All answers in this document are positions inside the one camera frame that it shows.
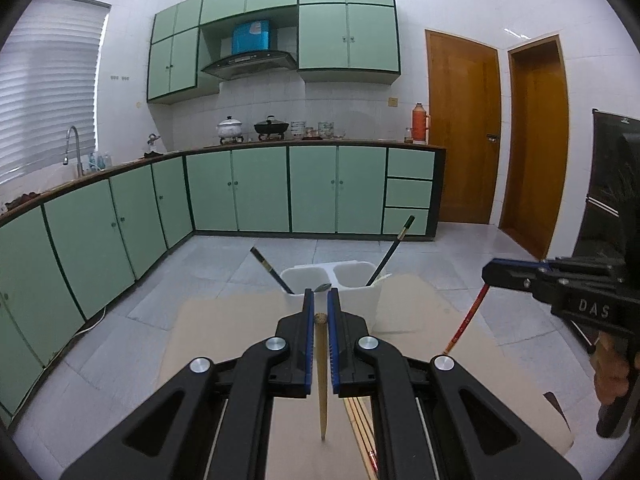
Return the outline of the right hand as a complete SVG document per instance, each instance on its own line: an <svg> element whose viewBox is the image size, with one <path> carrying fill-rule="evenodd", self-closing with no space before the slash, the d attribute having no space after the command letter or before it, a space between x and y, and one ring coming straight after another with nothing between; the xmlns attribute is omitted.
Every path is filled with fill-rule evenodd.
<svg viewBox="0 0 640 480"><path fill-rule="evenodd" d="M609 334L599 334L591 365L594 370L594 390L603 405L611 405L628 392L629 365L615 350L614 339Z"/></svg>

